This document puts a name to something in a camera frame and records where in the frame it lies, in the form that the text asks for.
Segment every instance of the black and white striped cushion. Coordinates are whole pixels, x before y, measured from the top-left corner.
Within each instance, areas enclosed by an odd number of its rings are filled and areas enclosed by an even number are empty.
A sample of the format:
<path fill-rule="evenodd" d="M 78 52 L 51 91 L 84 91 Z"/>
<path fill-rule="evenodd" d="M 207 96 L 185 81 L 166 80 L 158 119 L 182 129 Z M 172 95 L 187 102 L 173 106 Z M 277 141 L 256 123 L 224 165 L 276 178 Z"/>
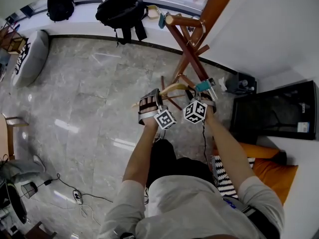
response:
<path fill-rule="evenodd" d="M 249 157 L 248 161 L 249 161 L 250 167 L 253 168 L 255 163 L 255 158 Z M 230 196 L 233 198 L 238 198 L 235 188 L 232 182 L 230 181 L 219 156 L 215 156 L 215 164 L 216 164 L 216 170 L 217 170 L 217 176 L 218 176 L 218 186 L 217 186 L 218 191 L 221 193 L 222 196 Z"/>

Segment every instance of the gray tile floor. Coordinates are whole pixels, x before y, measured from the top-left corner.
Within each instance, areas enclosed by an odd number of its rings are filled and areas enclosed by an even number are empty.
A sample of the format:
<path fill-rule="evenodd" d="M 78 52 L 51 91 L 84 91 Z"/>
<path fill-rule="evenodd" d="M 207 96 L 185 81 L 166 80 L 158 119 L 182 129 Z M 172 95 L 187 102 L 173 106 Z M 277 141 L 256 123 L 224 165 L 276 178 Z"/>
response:
<path fill-rule="evenodd" d="M 16 157 L 31 159 L 38 154 L 52 177 L 60 173 L 61 179 L 82 193 L 114 199 L 143 129 L 131 105 L 151 89 L 160 88 L 161 75 L 168 81 L 179 58 L 139 45 L 116 47 L 115 42 L 105 40 L 53 39 L 46 64 L 33 84 L 12 88 L 10 70 L 0 83 L 1 112 L 6 117 L 22 116 L 29 122 L 28 127 L 14 132 Z M 216 67 L 204 67 L 216 82 L 229 76 Z M 192 68 L 185 74 L 198 82 Z M 218 117 L 229 125 L 233 96 L 221 92 L 218 84 L 216 92 Z M 185 106 L 184 98 L 177 102 Z M 181 112 L 168 106 L 178 124 L 167 130 L 165 138 L 174 145 L 177 157 L 204 162 L 201 125 L 186 122 Z M 211 153 L 208 132 L 206 136 L 206 153 Z M 44 175 L 33 181 L 39 185 L 45 179 Z M 101 223 L 110 203 L 91 196 L 83 199 Z M 23 231 L 42 221 L 46 228 L 58 233 L 57 238 L 70 238 L 74 233 L 91 239 L 98 232 L 90 208 L 83 206 L 87 218 L 82 217 L 85 214 L 81 215 L 74 203 L 72 189 L 59 181 L 41 186 L 31 199 L 22 200 L 30 221 L 24 226 L 17 223 Z"/>

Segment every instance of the black shorts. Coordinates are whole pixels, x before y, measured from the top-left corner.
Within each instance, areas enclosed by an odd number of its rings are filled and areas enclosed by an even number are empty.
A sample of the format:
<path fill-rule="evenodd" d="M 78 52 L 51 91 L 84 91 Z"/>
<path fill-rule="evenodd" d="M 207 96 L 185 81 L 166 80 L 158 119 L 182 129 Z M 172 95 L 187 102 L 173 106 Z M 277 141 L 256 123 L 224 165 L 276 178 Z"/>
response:
<path fill-rule="evenodd" d="M 187 157 L 176 159 L 173 145 L 166 139 L 161 139 L 152 146 L 146 187 L 149 188 L 155 180 L 168 175 L 194 176 L 214 185 L 213 174 L 206 164 Z"/>

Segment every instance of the backpack strap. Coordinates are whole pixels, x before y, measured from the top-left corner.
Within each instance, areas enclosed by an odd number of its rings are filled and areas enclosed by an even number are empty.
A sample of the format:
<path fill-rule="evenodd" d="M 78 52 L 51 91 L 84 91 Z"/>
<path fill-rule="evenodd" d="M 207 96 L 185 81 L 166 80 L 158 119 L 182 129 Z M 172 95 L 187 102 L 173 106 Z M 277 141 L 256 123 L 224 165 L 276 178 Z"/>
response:
<path fill-rule="evenodd" d="M 143 15 L 143 17 L 141 18 L 141 20 L 139 20 L 136 25 L 134 26 L 135 27 L 135 33 L 136 35 L 138 36 L 138 39 L 139 41 L 142 41 L 144 40 L 145 38 L 147 38 L 148 36 L 146 35 L 146 32 L 145 32 L 145 29 L 144 29 L 144 26 L 143 26 L 143 23 L 142 23 L 142 20 L 147 16 L 149 15 L 149 9 L 147 6 L 145 6 L 146 8 L 146 11 Z"/>
<path fill-rule="evenodd" d="M 280 239 L 280 233 L 276 226 L 259 210 L 252 206 L 247 206 L 242 213 L 258 228 L 266 239 Z"/>
<path fill-rule="evenodd" d="M 131 43 L 132 41 L 132 35 L 131 35 L 131 29 L 129 27 L 122 28 L 123 33 L 123 41 L 120 41 L 121 44 Z"/>

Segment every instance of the white wall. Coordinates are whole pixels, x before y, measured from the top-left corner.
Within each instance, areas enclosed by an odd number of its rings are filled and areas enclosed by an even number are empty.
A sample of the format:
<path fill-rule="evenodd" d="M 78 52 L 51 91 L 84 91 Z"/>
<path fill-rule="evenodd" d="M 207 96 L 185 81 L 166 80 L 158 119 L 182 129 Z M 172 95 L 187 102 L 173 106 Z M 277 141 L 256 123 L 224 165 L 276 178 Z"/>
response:
<path fill-rule="evenodd" d="M 318 54 L 319 47 L 305 56 L 301 63 L 292 65 L 287 71 L 260 80 L 260 89 L 268 91 L 305 80 L 314 80 L 319 86 Z M 319 91 L 317 91 L 317 103 L 319 104 L 318 96 Z M 317 112 L 317 134 L 319 132 L 318 115 L 319 112 Z M 282 238 L 310 239 L 319 228 L 319 141 L 269 136 L 261 137 L 258 143 L 269 146 L 269 141 L 287 152 L 291 164 L 299 166 L 284 205 L 286 226 Z"/>
<path fill-rule="evenodd" d="M 318 54 L 319 0 L 246 0 L 210 44 L 211 59 L 265 78 Z"/>
<path fill-rule="evenodd" d="M 318 85 L 318 12 L 319 0 L 245 0 L 210 43 L 210 59 L 258 78 L 261 91 L 304 80 Z M 299 165 L 282 238 L 312 238 L 319 228 L 319 142 L 261 137 L 259 144 L 275 144 Z"/>
<path fill-rule="evenodd" d="M 251 66 L 251 73 L 260 77 L 261 92 L 304 80 L 314 80 L 318 85 L 319 17 L 315 15 L 319 0 L 269 1 L 272 5 L 265 9 L 266 18 L 260 19 L 256 13 L 254 20 L 259 26 L 254 34 L 261 44 L 258 46 L 253 38 L 247 42 L 255 47 L 255 51 L 249 49 L 248 56 L 257 56 L 257 59 L 250 63 L 246 57 L 245 66 Z M 259 143 L 266 146 L 269 141 L 285 150 L 291 163 L 299 165 L 284 205 L 286 225 L 282 238 L 310 239 L 319 228 L 319 142 L 281 137 L 259 139 Z"/>

